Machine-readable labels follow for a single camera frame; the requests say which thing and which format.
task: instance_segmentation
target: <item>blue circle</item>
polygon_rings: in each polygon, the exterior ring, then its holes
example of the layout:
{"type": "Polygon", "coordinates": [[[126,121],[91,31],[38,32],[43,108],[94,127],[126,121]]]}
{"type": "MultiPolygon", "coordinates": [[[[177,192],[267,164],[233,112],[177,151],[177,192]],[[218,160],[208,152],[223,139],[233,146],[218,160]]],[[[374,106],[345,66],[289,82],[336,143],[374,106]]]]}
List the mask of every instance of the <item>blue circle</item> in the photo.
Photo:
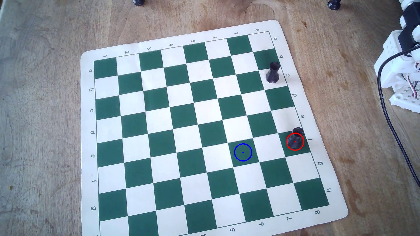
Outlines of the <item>blue circle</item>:
{"type": "Polygon", "coordinates": [[[235,150],[234,150],[234,155],[235,155],[235,157],[236,157],[236,159],[238,159],[238,161],[247,161],[247,160],[249,160],[250,158],[251,158],[251,156],[252,156],[252,148],[248,145],[248,144],[246,144],[246,143],[241,143],[241,144],[238,144],[236,147],[235,147],[235,150]],[[239,147],[239,145],[247,145],[248,147],[249,147],[249,149],[251,149],[251,155],[249,156],[249,158],[248,159],[246,159],[246,160],[240,160],[237,156],[236,156],[236,148],[237,147],[239,147]]]}

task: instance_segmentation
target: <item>green square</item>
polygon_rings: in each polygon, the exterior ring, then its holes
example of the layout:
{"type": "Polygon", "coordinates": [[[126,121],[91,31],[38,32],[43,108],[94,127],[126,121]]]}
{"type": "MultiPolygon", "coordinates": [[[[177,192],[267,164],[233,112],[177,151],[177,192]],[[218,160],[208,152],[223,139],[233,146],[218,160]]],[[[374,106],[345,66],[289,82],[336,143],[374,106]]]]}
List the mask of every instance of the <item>green square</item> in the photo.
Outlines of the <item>green square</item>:
{"type": "Polygon", "coordinates": [[[124,163],[126,188],[153,183],[150,158],[124,163]]]}
{"type": "Polygon", "coordinates": [[[123,138],[147,134],[146,113],[121,116],[123,138]]]}
{"type": "Polygon", "coordinates": [[[192,176],[206,172],[203,149],[178,152],[178,167],[181,177],[192,176]]]}
{"type": "Polygon", "coordinates": [[[93,71],[95,79],[116,76],[118,74],[117,58],[107,58],[94,61],[93,71]]]}
{"type": "Polygon", "coordinates": [[[247,222],[273,217],[267,189],[240,194],[247,222]]]}
{"type": "Polygon", "coordinates": [[[127,216],[125,189],[99,194],[98,201],[99,221],[127,216]]]}
{"type": "Polygon", "coordinates": [[[271,110],[294,107],[288,86],[265,91],[271,110]]]}
{"type": "Polygon", "coordinates": [[[277,133],[271,112],[249,115],[248,121],[251,127],[252,137],[254,138],[277,133]]]}
{"type": "Polygon", "coordinates": [[[175,153],[173,130],[149,134],[149,147],[151,157],[175,153]]]}
{"type": "Polygon", "coordinates": [[[142,71],[163,67],[162,53],[160,50],[140,53],[139,58],[142,71]]]}
{"type": "Polygon", "coordinates": [[[124,162],[123,140],[117,139],[97,144],[98,167],[124,162]]]}
{"type": "Polygon", "coordinates": [[[208,172],[207,176],[212,199],[239,193],[233,168],[208,172]]]}
{"type": "Polygon", "coordinates": [[[236,77],[238,78],[238,84],[242,94],[264,90],[258,71],[239,74],[236,77]]]}
{"type": "Polygon", "coordinates": [[[96,120],[120,116],[120,97],[96,99],[96,120]]]}
{"type": "Polygon", "coordinates": [[[226,143],[226,133],[223,121],[216,121],[198,125],[200,131],[201,144],[203,147],[226,143]]]}
{"type": "Polygon", "coordinates": [[[169,107],[168,92],[165,88],[152,89],[143,92],[146,111],[169,107]]]}
{"type": "Polygon", "coordinates": [[[173,128],[193,126],[197,124],[194,104],[186,104],[171,107],[171,119],[173,128]]]}
{"type": "Polygon", "coordinates": [[[208,60],[205,43],[196,43],[184,46],[185,61],[187,63],[208,60]]]}
{"type": "Polygon", "coordinates": [[[286,158],[261,162],[260,165],[267,188],[293,183],[286,158]]]}
{"type": "Polygon", "coordinates": [[[231,55],[252,52],[248,35],[228,38],[227,41],[231,55]]]}
{"type": "Polygon", "coordinates": [[[156,210],[181,206],[184,204],[180,178],[153,183],[153,186],[155,188],[156,210]]]}
{"type": "Polygon", "coordinates": [[[189,83],[186,64],[165,67],[166,86],[189,83]]]}
{"type": "Polygon", "coordinates": [[[129,234],[133,236],[158,236],[156,211],[129,216],[129,234]]]}
{"type": "Polygon", "coordinates": [[[302,210],[328,206],[324,186],[320,178],[294,183],[302,210]]]}
{"type": "Polygon", "coordinates": [[[246,164],[258,162],[258,155],[257,155],[257,151],[255,150],[253,139],[247,139],[247,140],[229,143],[229,151],[231,153],[231,159],[234,166],[240,166],[240,165],[246,165],[246,164]]]}
{"type": "Polygon", "coordinates": [[[235,74],[234,64],[231,57],[211,59],[210,68],[213,78],[231,76],[235,74]]]}
{"type": "Polygon", "coordinates": [[[287,140],[287,136],[289,136],[291,133],[292,131],[278,134],[278,136],[280,137],[281,146],[283,147],[284,156],[288,157],[288,156],[311,152],[305,135],[303,135],[304,142],[303,142],[303,147],[301,149],[296,151],[296,150],[291,150],[290,148],[288,148],[286,140],[287,140]]]}
{"type": "Polygon", "coordinates": [[[142,74],[138,72],[118,76],[118,87],[120,89],[120,94],[142,91],[142,74]]]}
{"type": "Polygon", "coordinates": [[[278,62],[277,53],[274,48],[254,52],[254,57],[259,70],[268,69],[270,68],[270,63],[274,61],[278,62]]]}
{"type": "Polygon", "coordinates": [[[247,115],[241,95],[219,98],[219,106],[223,119],[247,115]]]}
{"type": "Polygon", "coordinates": [[[197,233],[217,228],[211,200],[185,205],[188,233],[197,233]]]}
{"type": "Polygon", "coordinates": [[[194,102],[216,99],[216,89],[212,79],[191,83],[191,92],[194,102]]]}

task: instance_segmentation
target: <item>black chess piece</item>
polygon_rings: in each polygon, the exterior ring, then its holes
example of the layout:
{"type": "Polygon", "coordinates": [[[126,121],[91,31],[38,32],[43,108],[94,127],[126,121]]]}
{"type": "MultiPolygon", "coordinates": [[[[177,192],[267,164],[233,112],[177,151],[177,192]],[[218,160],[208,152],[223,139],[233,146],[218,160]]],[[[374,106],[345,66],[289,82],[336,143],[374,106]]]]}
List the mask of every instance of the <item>black chess piece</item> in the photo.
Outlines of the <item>black chess piece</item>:
{"type": "Polygon", "coordinates": [[[328,2],[328,7],[331,9],[331,10],[338,10],[338,9],[340,9],[340,6],[341,6],[341,0],[330,0],[329,2],[328,2]]]}
{"type": "Polygon", "coordinates": [[[302,147],[303,145],[303,129],[300,127],[296,127],[293,129],[292,133],[298,133],[298,134],[292,134],[289,136],[289,138],[287,139],[287,145],[291,148],[291,149],[299,149],[300,147],[302,147]]]}
{"type": "Polygon", "coordinates": [[[133,0],[134,5],[141,6],[144,4],[144,0],[133,0]]]}
{"type": "Polygon", "coordinates": [[[270,63],[270,71],[265,75],[265,79],[269,83],[276,83],[279,79],[278,70],[280,69],[280,64],[278,62],[270,63]]]}

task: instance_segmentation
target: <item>red circle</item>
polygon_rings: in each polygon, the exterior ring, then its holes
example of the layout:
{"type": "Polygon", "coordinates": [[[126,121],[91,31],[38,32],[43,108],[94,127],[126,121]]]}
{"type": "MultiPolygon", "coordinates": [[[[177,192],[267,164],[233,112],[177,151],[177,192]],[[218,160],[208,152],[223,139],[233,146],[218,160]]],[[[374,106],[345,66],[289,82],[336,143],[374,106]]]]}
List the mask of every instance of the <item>red circle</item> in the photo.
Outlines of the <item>red circle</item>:
{"type": "Polygon", "coordinates": [[[301,134],[299,134],[299,133],[291,133],[291,134],[289,134],[289,136],[287,136],[287,138],[286,138],[286,146],[290,149],[290,150],[292,150],[292,151],[299,151],[299,150],[301,150],[302,148],[303,148],[303,145],[305,144],[305,139],[303,138],[303,136],[301,135],[301,134]],[[290,135],[292,135],[292,134],[298,134],[298,135],[300,135],[301,137],[302,137],[302,140],[303,140],[303,143],[302,143],[302,147],[300,147],[299,149],[296,149],[296,150],[293,150],[292,148],[290,148],[289,147],[289,145],[287,144],[287,140],[289,139],[289,137],[290,137],[290,135]]]}

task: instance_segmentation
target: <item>wood grain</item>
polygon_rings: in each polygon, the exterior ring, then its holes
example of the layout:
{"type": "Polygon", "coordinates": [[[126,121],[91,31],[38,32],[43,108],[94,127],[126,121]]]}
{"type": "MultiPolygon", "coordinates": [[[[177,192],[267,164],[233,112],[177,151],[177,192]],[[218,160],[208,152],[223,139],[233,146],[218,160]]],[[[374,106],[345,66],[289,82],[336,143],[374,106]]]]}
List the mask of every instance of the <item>wood grain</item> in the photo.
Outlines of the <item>wood grain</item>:
{"type": "MultiPolygon", "coordinates": [[[[81,234],[83,52],[270,19],[283,27],[349,207],[343,220],[284,235],[419,235],[420,189],[383,117],[373,69],[399,29],[400,4],[345,0],[335,12],[326,2],[4,0],[0,235],[81,234]]],[[[420,174],[420,115],[387,105],[420,174]]]]}

